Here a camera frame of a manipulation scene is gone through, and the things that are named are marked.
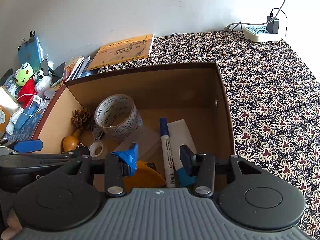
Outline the person's left hand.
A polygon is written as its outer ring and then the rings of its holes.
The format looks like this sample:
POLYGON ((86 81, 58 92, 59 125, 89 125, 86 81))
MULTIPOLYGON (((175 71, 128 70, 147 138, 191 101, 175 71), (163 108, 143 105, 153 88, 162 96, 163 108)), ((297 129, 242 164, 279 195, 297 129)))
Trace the person's left hand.
POLYGON ((1 235, 1 239, 10 240, 20 233, 23 229, 14 209, 9 211, 7 216, 8 228, 4 230, 1 235))

